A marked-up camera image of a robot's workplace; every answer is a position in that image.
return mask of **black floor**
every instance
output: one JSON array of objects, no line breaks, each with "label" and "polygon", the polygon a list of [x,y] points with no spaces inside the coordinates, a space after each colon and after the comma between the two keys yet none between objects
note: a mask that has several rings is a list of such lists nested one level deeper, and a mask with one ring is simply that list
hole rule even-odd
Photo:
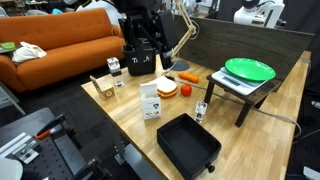
[{"label": "black floor", "polygon": [[[81,88],[82,84],[90,81],[89,75],[98,78],[107,73],[106,68],[99,68],[31,93],[20,94],[19,104],[27,114],[43,107],[49,107],[55,115],[65,114],[67,122],[79,130],[76,137],[83,146],[81,154],[86,160],[98,156],[113,174],[113,179],[139,179],[128,164],[119,165],[115,161],[116,151],[107,131],[108,121],[104,112]],[[304,94],[298,120],[302,127],[300,138],[320,129],[320,109],[311,105],[313,100],[320,101],[320,96]],[[21,117],[14,106],[0,109],[0,127]],[[304,166],[320,172],[319,137],[320,133],[315,133],[301,140],[294,140],[286,179],[303,179],[301,175]],[[125,145],[128,144],[124,137],[122,139]]]}]

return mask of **cardboard box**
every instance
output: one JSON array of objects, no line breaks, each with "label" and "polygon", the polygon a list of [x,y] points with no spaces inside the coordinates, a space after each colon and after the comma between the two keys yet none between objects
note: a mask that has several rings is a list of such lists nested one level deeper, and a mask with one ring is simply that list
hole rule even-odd
[{"label": "cardboard box", "polygon": [[157,93],[157,84],[140,84],[140,94],[143,118],[147,120],[161,117],[161,101]]}]

